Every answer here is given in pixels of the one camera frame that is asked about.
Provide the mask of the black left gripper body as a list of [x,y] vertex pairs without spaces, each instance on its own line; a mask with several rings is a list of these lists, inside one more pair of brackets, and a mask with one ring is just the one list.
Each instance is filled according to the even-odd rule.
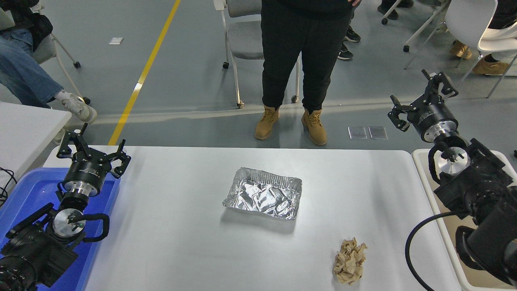
[[72,162],[63,184],[65,188],[72,188],[74,184],[82,182],[91,185],[93,188],[102,188],[108,172],[109,165],[107,163],[79,159]]

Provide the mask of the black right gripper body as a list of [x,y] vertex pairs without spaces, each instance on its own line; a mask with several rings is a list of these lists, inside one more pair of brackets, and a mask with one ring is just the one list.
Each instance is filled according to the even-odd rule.
[[435,140],[440,134],[457,131],[457,119],[444,103],[424,105],[410,112],[409,122],[422,140]]

